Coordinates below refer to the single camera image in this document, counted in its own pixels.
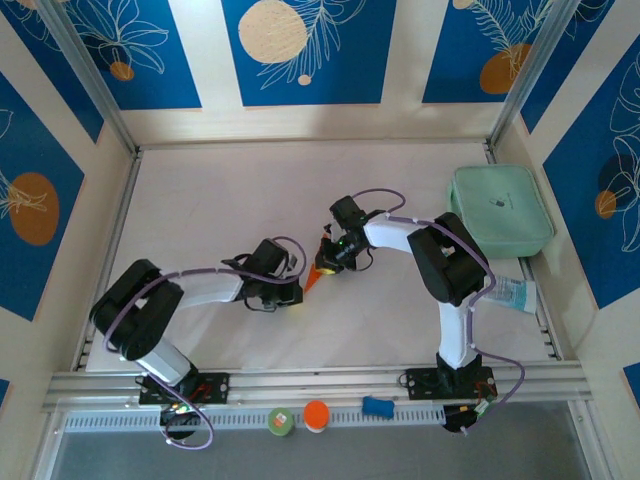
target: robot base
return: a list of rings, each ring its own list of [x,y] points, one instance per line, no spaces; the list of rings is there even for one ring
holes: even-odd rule
[[[467,366],[454,370],[440,355],[437,368],[409,368],[406,387],[409,400],[472,400],[497,396],[493,371],[482,366],[477,355]]]
[[[148,376],[142,378],[140,386],[142,387],[138,400],[140,405],[181,403],[177,398],[172,398]],[[224,405],[227,403],[229,393],[229,374],[202,373],[195,370],[189,373],[176,388],[198,405]]]

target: toothpaste tube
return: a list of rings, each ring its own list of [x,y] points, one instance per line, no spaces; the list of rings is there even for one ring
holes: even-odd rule
[[[489,277],[485,277],[484,286],[489,286],[489,282]],[[522,312],[536,313],[536,283],[496,275],[496,286],[482,299]]]

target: blue sponge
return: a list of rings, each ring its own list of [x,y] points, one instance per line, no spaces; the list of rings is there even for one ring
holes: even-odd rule
[[[364,397],[362,399],[362,414],[393,418],[393,409],[395,406],[396,404],[391,400],[379,400],[374,397]]]

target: floor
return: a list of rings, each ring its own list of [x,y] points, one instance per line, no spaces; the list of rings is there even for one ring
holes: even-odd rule
[[[144,153],[112,281],[136,259],[163,270],[218,265],[289,235],[315,255],[329,206],[371,187],[403,192],[398,213],[433,218],[446,210],[447,184],[461,166],[485,164],[480,144],[299,142],[226,144]],[[358,199],[365,211],[390,208],[383,193]],[[522,278],[517,260],[491,262]],[[488,352],[547,360],[533,315],[491,304],[476,314],[475,340]],[[324,277],[302,305],[274,314],[241,303],[192,307],[165,333],[199,368],[296,368],[433,363],[438,307],[410,255],[377,250],[366,272]],[[135,370],[97,341],[88,371]]]
[[[159,432],[64,434],[54,480],[585,480],[565,404],[509,404],[468,437],[439,426],[219,430],[202,452]]]

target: orange cup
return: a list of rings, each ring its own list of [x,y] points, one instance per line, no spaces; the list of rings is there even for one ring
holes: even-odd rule
[[[314,400],[304,407],[304,424],[309,431],[320,433],[329,424],[329,407],[324,402]]]

